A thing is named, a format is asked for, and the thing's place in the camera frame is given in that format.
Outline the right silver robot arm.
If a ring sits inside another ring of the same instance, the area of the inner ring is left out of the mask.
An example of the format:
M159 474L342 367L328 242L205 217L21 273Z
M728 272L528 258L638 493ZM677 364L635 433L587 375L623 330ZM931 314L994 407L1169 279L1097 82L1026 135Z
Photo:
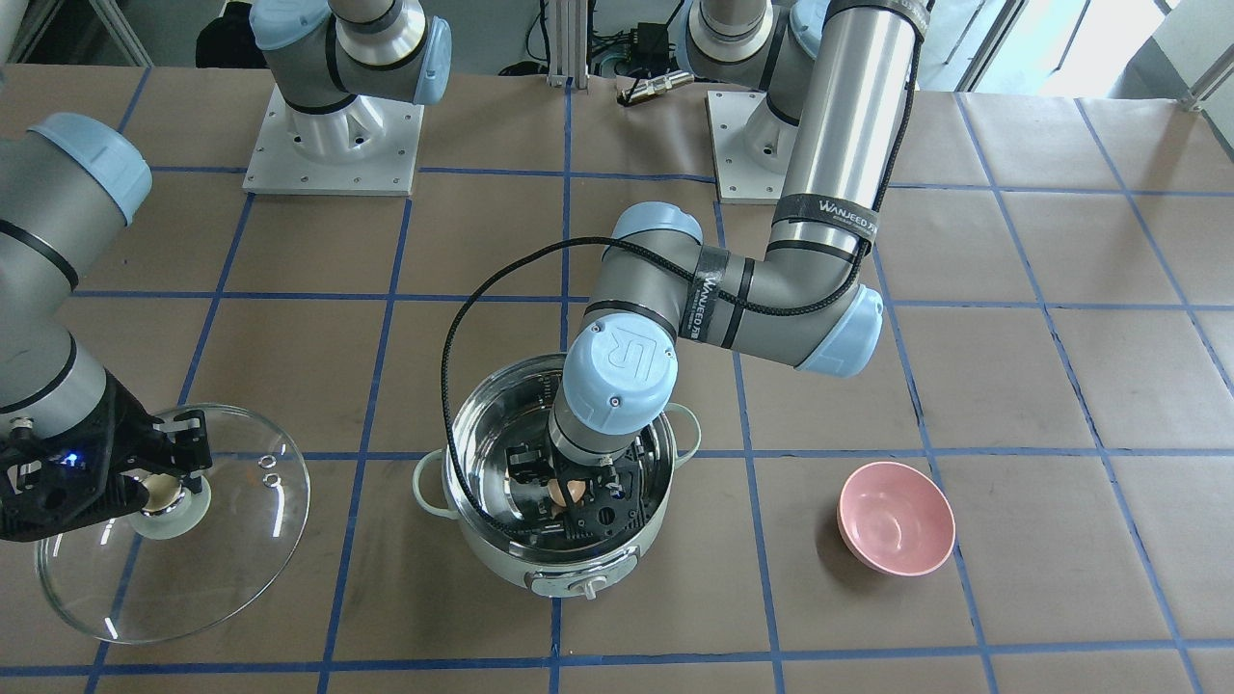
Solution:
M450 77L450 26L417 1L258 1L275 79L247 175L262 194L399 195L420 110ZM147 412L56 311L151 191L151 165L96 119L52 114L2 144L2 538L117 517L194 526L213 466L204 408Z

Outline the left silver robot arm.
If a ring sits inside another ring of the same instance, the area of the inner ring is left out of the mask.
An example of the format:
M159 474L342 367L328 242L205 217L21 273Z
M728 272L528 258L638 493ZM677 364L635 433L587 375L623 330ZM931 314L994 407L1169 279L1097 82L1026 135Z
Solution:
M674 203L636 203L603 243L578 337L543 424L499 456L532 538L608 538L656 504L665 463L647 436L666 412L680 341L807 373L859 373L882 299L863 282L911 119L930 1L695 1L679 49L691 73L755 106L739 158L774 180L763 232L707 242Z

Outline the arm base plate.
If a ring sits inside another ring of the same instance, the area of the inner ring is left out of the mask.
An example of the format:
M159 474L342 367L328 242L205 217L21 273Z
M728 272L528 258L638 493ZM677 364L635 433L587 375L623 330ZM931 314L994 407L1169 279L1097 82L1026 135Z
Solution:
M797 127L777 119L765 93L706 93L721 203L774 205L784 194Z
M255 195L408 198L424 109L359 96L336 114L300 114L271 91L242 186Z

